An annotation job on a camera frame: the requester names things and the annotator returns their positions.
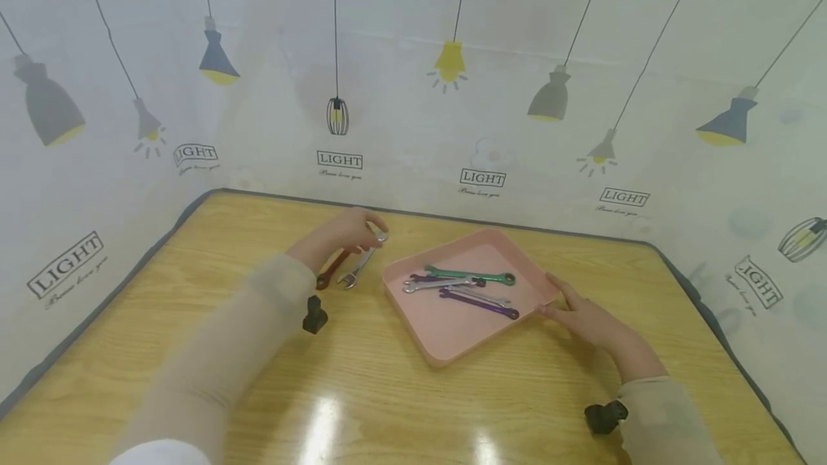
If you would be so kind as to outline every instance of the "green wrench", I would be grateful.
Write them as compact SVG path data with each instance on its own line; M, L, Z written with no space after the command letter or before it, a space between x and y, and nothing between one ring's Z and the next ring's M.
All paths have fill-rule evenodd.
M475 276L486 281L500 282L501 284L505 284L506 286L513 286L517 282L517 277L514 276L513 273L501 273L500 275L486 275L484 273L470 273L470 271L451 271L439 269L434 266L431 266L430 264L428 264L425 267L425 271L428 271L429 275L431 276L447 276L450 278L464 278L466 276Z

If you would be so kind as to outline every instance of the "silver wrench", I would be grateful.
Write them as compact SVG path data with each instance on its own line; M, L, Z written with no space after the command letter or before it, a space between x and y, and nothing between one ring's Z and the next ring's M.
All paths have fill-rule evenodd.
M376 238L377 240L384 243L388 240L388 235L385 232L377 232ZM352 270L348 271L348 273L339 276L338 279L336 279L336 284L339 284L340 282L345 282L345 289L352 289L353 286L357 285L357 280L359 279L359 271L361 271L361 268L363 268L365 263L367 263L367 259L369 259L371 255L373 255L375 250L376 248L371 248L368 251L364 252L363 256L361 256L361 258L359 259L357 265L355 265Z
M495 306L500 306L503 309L509 309L511 307L511 300L508 300L508 298L485 295L485 293L474 291L474 289L470 287L447 286L446 289L452 293L457 293L457 295L470 296L472 298L476 298L477 300L489 302Z
M439 282L414 282L406 280L402 282L402 291L406 293L413 293L420 289L439 289L447 286L474 286L477 285L474 277L467 278L450 278Z

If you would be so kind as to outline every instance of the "purple wrench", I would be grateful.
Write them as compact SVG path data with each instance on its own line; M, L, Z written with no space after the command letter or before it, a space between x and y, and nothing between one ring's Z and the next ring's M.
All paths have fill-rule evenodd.
M510 309L508 307L499 307L494 306L491 304L486 304L485 302L481 302L478 300L474 300L473 298L468 298L466 296L457 295L457 293L448 291L445 287L439 290L439 297L440 298L452 298L453 300L458 300L461 302L465 302L472 306L482 307L484 309L488 309L488 311L493 311L495 313L500 313L506 315L508 318L517 319L519 318L519 311L517 309Z
M415 273L413 273L410 276L410 278L411 278L411 281L413 281L413 282L440 282L440 281L443 281L443 280L451 280L451 277L446 277L446 276L430 276L430 275L429 276L423 276L423 275L417 275ZM470 276L469 278L472 279L475 282L475 284L477 284L477 287L485 287L485 279L484 278L478 278L476 276Z

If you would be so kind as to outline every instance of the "white curtain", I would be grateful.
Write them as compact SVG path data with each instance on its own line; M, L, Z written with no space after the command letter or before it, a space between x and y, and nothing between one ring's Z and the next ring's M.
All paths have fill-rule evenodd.
M0 0L0 398L229 187L652 243L817 461L820 1Z

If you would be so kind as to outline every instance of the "pink tray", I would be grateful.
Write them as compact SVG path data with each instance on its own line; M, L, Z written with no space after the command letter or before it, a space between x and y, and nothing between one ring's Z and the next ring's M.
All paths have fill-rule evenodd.
M489 281L485 293L504 296L519 311L518 319L469 306L461 301L440 298L439 290L402 291L410 274L426 275L425 265L440 269L500 274L510 271L517 281L513 286ZM444 367L468 353L485 340L521 322L534 312L534 306L548 304L557 295L545 273L531 262L505 233L485 229L460 240L388 265L383 273L385 288L402 315L426 360Z

